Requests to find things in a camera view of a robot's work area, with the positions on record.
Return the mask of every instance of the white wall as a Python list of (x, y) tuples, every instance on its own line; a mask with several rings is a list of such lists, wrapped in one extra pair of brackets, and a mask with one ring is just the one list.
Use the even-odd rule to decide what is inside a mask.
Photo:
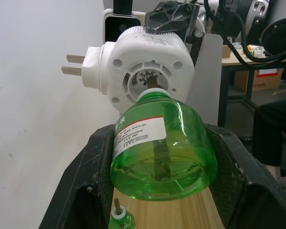
[(0, 229), (37, 228), (66, 166), (118, 118), (61, 73), (67, 53), (101, 45), (102, 11), (102, 0), (0, 0)]

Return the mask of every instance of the bottle label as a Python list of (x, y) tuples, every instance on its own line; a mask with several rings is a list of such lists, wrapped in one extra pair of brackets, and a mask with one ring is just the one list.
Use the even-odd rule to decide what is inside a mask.
[(131, 123), (116, 135), (113, 144), (113, 159), (132, 146), (165, 138), (166, 130), (163, 116), (146, 118)]

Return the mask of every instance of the white bottle cap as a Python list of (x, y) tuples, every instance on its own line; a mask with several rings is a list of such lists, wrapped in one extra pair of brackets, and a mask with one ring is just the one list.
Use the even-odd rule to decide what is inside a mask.
[(126, 217), (126, 209), (123, 206), (120, 206), (122, 213), (120, 215), (116, 214), (116, 209), (112, 209), (111, 215), (116, 221), (120, 221)]
[(146, 95), (148, 93), (152, 93), (152, 92), (161, 92), (161, 93), (164, 93), (164, 94), (168, 95), (171, 98), (171, 95), (166, 90), (164, 90), (162, 88), (155, 87), (155, 88), (150, 88), (150, 89), (147, 89), (147, 90), (143, 91), (139, 95), (138, 100), (141, 99), (144, 95)]

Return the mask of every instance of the white plastic housing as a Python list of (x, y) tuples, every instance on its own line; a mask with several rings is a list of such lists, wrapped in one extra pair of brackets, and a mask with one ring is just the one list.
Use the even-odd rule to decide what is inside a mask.
[(194, 64), (183, 41), (175, 33), (147, 34), (142, 26), (124, 31), (117, 42), (89, 47), (82, 64), (85, 87), (98, 88), (124, 113), (156, 76), (172, 98), (186, 100), (194, 77)]

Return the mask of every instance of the table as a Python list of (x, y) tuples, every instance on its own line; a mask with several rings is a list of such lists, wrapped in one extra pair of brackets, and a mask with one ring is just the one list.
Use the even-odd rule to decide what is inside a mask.
[[(243, 50), (238, 50), (241, 57), (248, 64), (259, 65), (260, 63), (255, 63), (248, 58), (246, 58), (245, 54), (242, 53)], [(281, 63), (275, 63), (271, 66), (271, 68), (286, 68), (286, 60)], [(269, 67), (260, 67), (259, 69), (269, 69)], [(229, 90), (229, 78), (231, 73), (237, 71), (249, 71), (248, 84), (247, 84), (247, 92), (245, 96), (237, 95), (237, 96), (228, 96)], [(252, 87), (254, 80), (254, 69), (251, 69), (247, 66), (242, 65), (235, 55), (231, 53), (230, 58), (222, 59), (222, 74), (221, 74), (221, 83), (220, 83), (220, 97), (219, 97), (219, 109), (218, 109), (218, 126), (225, 126), (225, 116), (227, 110), (227, 102), (228, 100), (241, 99), (246, 104), (250, 105), (254, 109), (257, 108), (257, 105), (251, 101), (252, 96)]]
[(116, 189), (115, 198), (134, 215), (138, 229), (224, 229), (209, 188), (188, 198), (165, 202), (133, 199)]

